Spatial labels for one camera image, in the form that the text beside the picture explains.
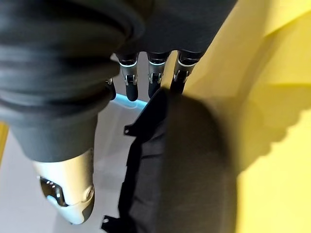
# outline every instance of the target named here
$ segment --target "metal joint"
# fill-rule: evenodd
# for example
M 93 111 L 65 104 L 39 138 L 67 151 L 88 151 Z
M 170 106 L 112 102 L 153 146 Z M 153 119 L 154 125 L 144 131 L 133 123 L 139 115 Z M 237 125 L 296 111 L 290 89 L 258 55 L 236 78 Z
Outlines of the metal joint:
M 162 75 L 164 73 L 164 68 L 165 68 L 166 62 L 163 63 L 153 63 L 149 61 L 149 66 L 148 66 L 148 76 L 149 76 L 149 82 L 157 82 L 161 83 L 162 82 Z
M 111 84 L 112 84 L 112 82 L 113 82 L 113 81 L 112 81 L 112 78 L 107 79 L 107 80 L 106 80 L 106 82 L 108 83 L 108 85 L 111 85 Z
M 136 85 L 138 78 L 137 60 L 131 65 L 123 65 L 121 62 L 119 62 L 119 64 L 125 85 L 128 86 L 130 82 L 132 82 L 133 85 Z
M 178 81 L 179 79 L 182 79 L 183 83 L 185 83 L 188 79 L 188 76 L 192 73 L 194 66 L 196 63 L 191 65 L 185 65 L 181 63 L 179 58 L 176 59 L 175 68 L 174 68 L 174 81 Z

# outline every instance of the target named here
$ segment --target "gray fabric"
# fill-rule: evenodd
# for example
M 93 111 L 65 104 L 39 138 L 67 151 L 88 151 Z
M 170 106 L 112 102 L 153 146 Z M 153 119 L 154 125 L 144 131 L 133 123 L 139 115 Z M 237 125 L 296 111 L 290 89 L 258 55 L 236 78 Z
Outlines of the gray fabric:
M 86 221 L 86 219 L 88 219 L 91 216 L 92 211 L 93 211 L 93 207 L 94 207 L 94 203 L 95 203 L 95 193 L 93 194 L 90 205 L 82 211 L 82 214 L 83 214 L 85 221 Z
M 142 37 L 119 49 L 205 52 L 237 0 L 155 0 L 154 13 Z
M 119 72 L 111 54 L 144 31 L 135 6 L 125 0 L 1 1 L 0 117 L 28 125 L 23 112 L 36 110 L 31 106 L 57 115 L 68 105 L 74 113 L 81 100 L 107 92 L 105 81 Z M 151 11 L 150 2 L 139 9 Z
M 170 100 L 158 233 L 233 233 L 236 177 L 225 133 L 203 104 Z
M 15 127 L 11 130 L 24 153 L 39 162 L 60 162 L 94 147 L 97 116 L 76 124 L 42 127 Z
M 158 124 L 152 136 L 141 144 L 140 164 L 137 172 L 136 187 L 129 210 L 137 233 L 153 233 L 156 229 L 159 205 L 160 177 L 165 152 L 166 127 Z

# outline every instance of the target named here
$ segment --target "dark gray cloth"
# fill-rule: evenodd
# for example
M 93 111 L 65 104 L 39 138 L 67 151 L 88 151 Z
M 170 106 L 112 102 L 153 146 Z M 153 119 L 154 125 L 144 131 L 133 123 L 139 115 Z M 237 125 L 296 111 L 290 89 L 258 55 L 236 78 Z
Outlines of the dark gray cloth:
M 108 233 L 233 233 L 236 179 L 219 122 L 198 101 L 160 90 L 135 123 Z
M 140 38 L 118 53 L 205 52 L 237 0 L 155 0 Z

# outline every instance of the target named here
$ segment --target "black fabric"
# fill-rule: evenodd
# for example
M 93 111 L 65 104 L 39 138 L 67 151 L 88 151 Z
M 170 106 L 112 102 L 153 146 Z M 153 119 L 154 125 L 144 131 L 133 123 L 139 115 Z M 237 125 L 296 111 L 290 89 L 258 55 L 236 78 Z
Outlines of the black fabric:
M 236 181 L 225 137 L 198 101 L 160 90 L 133 125 L 119 200 L 108 233 L 235 231 Z
M 155 0 L 142 37 L 125 43 L 120 54 L 138 51 L 205 52 L 237 0 Z
M 143 34 L 152 2 L 0 1 L 0 119 L 26 156 L 59 162 L 94 147 L 119 72 L 110 56 Z

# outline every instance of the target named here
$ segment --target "white robotic part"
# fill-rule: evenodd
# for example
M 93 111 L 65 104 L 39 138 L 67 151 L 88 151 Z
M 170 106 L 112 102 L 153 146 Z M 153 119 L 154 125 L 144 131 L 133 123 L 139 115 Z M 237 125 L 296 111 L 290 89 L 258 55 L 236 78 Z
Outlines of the white robotic part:
M 33 166 L 44 195 L 58 212 L 72 224 L 85 222 L 95 199 L 93 149 L 61 162 L 33 161 Z

